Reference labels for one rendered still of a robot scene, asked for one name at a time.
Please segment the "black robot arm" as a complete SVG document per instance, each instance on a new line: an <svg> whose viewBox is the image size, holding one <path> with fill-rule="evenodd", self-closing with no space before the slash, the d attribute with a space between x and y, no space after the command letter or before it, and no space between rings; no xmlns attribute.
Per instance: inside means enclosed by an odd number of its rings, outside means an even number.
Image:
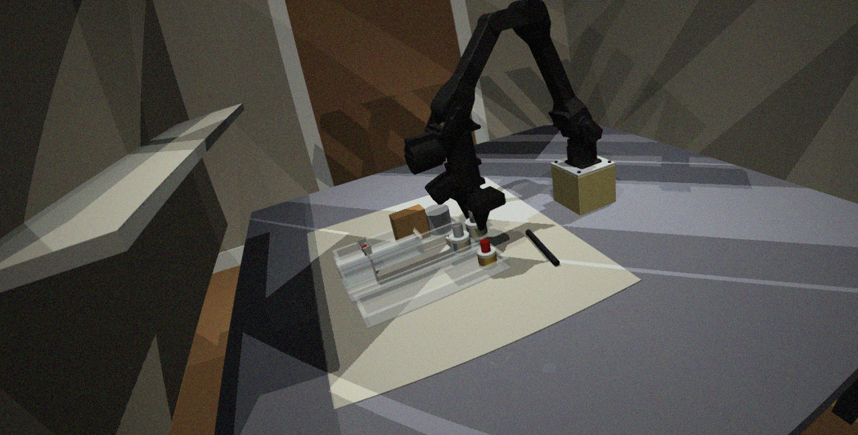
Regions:
<svg viewBox="0 0 858 435"><path fill-rule="evenodd" d="M423 135L404 139L404 157L412 174L440 166L443 162L461 162L475 156L471 131L480 124L469 119L475 103L475 87L487 64L501 31L513 28L530 47L540 74L554 100L549 116L554 127L567 139L564 161L579 169L603 162L597 158L597 141L603 135L569 82L560 56L550 38L550 16L543 0L521 0L507 9L483 14L469 40L458 66L432 99L431 115ZM441 123L444 123L441 126ZM451 168L452 169L452 168ZM462 178L454 169L435 177L425 190L437 204L447 202L454 192L466 192Z"/></svg>

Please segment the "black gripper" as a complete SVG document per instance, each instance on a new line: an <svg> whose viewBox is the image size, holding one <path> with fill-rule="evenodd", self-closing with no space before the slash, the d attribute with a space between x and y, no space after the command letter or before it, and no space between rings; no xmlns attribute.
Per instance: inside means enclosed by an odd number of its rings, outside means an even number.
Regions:
<svg viewBox="0 0 858 435"><path fill-rule="evenodd" d="M451 198L458 203L466 219L469 218L468 210L473 213L478 230L483 231L489 212L505 205L506 199L505 193L491 186L480 188L485 184L485 179L480 175L479 164L481 164L481 158L476 158L475 155L461 162L447 160L444 166L450 172L454 169L456 174L459 173L466 188L466 192L463 193L459 193L457 188Z"/></svg>

